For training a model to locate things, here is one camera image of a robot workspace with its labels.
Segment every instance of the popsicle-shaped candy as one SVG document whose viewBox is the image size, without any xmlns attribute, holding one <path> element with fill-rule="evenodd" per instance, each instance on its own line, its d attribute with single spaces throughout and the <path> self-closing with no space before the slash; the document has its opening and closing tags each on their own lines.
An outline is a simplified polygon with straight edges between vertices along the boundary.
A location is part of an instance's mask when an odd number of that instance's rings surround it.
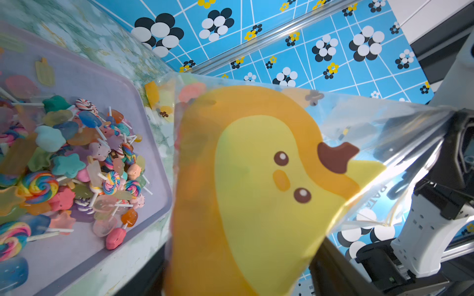
<svg viewBox="0 0 474 296">
<path fill-rule="evenodd" d="M 102 139 L 104 141 L 107 140 L 107 138 L 104 136 L 102 131 L 99 129 L 99 127 L 102 125 L 102 122 L 90 111 L 81 111 L 77 113 L 79 118 L 81 119 L 82 123 L 90 128 L 95 128 L 95 130 L 100 134 Z"/>
<path fill-rule="evenodd" d="M 129 209 L 121 218 L 122 223 L 126 225 L 126 227 L 132 227 L 135 225 L 138 219 L 138 213 L 134 209 Z"/>
<path fill-rule="evenodd" d="M 13 75 L 5 80 L 5 85 L 18 99 L 31 99 L 38 96 L 41 91 L 28 77 L 24 75 Z"/>
<path fill-rule="evenodd" d="M 125 167 L 123 161 L 120 158 L 114 158 L 112 164 L 114 166 L 114 171 L 121 176 L 123 174 L 123 168 Z"/>
<path fill-rule="evenodd" d="M 103 237 L 109 234 L 116 226 L 117 219 L 112 216 L 109 219 L 96 220 L 92 226 L 92 231 L 98 237 Z"/>
<path fill-rule="evenodd" d="M 23 125 L 28 133 L 32 133 L 36 129 L 36 122 L 31 119 L 31 116 L 25 111 L 23 106 L 16 105 L 15 109 L 18 112 L 18 121 Z"/>
<path fill-rule="evenodd" d="M 50 65 L 48 65 L 48 60 L 46 58 L 42 58 L 41 61 L 36 61 L 35 67 L 39 83 L 49 87 L 56 84 L 55 71 Z"/>
<path fill-rule="evenodd" d="M 37 147 L 36 136 L 36 133 L 31 133 L 26 139 L 15 140 L 0 164 L 0 174 L 20 175 L 24 172 Z"/>
<path fill-rule="evenodd" d="M 102 187 L 102 178 L 98 176 L 98 174 L 100 174 L 99 161 L 94 160 L 90 155 L 87 156 L 87 160 L 89 164 L 86 169 L 91 179 L 91 185 L 94 187 Z"/>
</svg>

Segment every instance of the green marble surface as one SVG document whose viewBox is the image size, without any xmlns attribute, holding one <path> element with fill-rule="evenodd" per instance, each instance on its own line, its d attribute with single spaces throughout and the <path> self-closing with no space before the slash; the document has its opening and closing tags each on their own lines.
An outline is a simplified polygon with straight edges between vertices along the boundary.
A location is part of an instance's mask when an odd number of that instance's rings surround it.
<svg viewBox="0 0 474 296">
<path fill-rule="evenodd" d="M 30 31 L 132 81 L 142 98 L 168 181 L 172 184 L 173 125 L 150 108 L 144 89 L 146 83 L 159 81 L 171 68 L 87 0 L 0 0 L 0 21 Z M 168 237 L 169 213 L 60 294 L 114 294 Z"/>
<path fill-rule="evenodd" d="M 146 107 L 168 177 L 173 181 L 173 128 L 149 108 L 144 85 L 172 71 L 129 32 L 87 0 L 0 0 L 0 20 L 120 74 L 133 82 Z"/>
</svg>

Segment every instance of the blue candy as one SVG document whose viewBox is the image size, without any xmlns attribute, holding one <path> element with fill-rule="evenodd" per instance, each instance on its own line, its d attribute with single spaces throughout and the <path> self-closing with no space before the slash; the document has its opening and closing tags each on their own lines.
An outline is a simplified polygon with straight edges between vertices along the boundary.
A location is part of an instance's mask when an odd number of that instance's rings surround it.
<svg viewBox="0 0 474 296">
<path fill-rule="evenodd" d="M 23 285 L 28 279 L 28 262 L 22 257 L 13 257 L 0 262 L 0 293 Z"/>
<path fill-rule="evenodd" d="M 28 224 L 31 228 L 31 235 L 40 235 L 45 233 L 46 229 L 51 223 L 51 218 L 45 215 L 33 216 L 30 214 L 24 214 L 18 221 Z"/>
<path fill-rule="evenodd" d="M 74 121 L 66 121 L 60 125 L 53 126 L 53 128 L 60 130 L 64 139 L 69 140 L 78 132 L 79 125 Z"/>
<path fill-rule="evenodd" d="M 79 116 L 79 119 L 87 127 L 96 128 L 102 125 L 102 122 L 92 112 L 81 111 L 77 116 Z"/>
</svg>

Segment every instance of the teal star candy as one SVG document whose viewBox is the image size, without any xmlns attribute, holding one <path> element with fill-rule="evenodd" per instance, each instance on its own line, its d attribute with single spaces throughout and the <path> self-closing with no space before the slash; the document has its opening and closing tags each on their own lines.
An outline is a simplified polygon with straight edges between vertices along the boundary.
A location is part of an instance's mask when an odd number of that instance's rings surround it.
<svg viewBox="0 0 474 296">
<path fill-rule="evenodd" d="M 68 109 L 71 104 L 66 102 L 66 100 L 61 96 L 54 96 L 49 99 L 43 100 L 43 104 L 45 105 L 45 111 L 48 113 L 49 111 L 59 111 L 59 110 L 66 110 Z"/>
<path fill-rule="evenodd" d="M 56 156 L 53 158 L 53 162 L 55 167 L 51 172 L 56 176 L 65 175 L 68 178 L 75 178 L 77 172 L 86 167 L 86 164 L 81 161 L 76 153 L 69 156 Z"/>
</svg>

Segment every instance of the purple tray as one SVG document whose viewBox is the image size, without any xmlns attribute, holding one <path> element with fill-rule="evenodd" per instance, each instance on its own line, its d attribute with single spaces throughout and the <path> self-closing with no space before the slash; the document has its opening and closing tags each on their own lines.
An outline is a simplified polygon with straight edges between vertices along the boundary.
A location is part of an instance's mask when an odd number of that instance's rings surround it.
<svg viewBox="0 0 474 296">
<path fill-rule="evenodd" d="M 134 227 L 127 229 L 124 243 L 166 214 L 171 208 L 172 192 L 142 100 L 134 85 L 125 77 L 30 32 L 1 22 L 0 32 L 14 36 L 25 45 L 23 53 L 5 49 L 0 59 L 2 88 L 7 89 L 5 79 L 9 76 L 25 75 L 42 93 L 61 95 L 69 103 L 76 98 L 88 99 L 103 113 L 112 105 L 143 136 L 143 141 L 134 145 L 134 151 L 146 159 L 146 176 L 151 182 L 147 188 L 153 195 L 143 193 L 146 205 L 137 210 L 138 221 Z M 40 84 L 36 77 L 35 61 L 40 61 L 42 57 L 55 70 L 56 86 L 52 88 Z M 97 237 L 92 232 L 92 224 L 76 223 L 71 235 L 58 235 L 26 245 L 18 256 L 28 261 L 28 280 L 11 293 L 19 296 L 56 295 L 113 252 L 105 249 L 104 237 Z"/>
</svg>

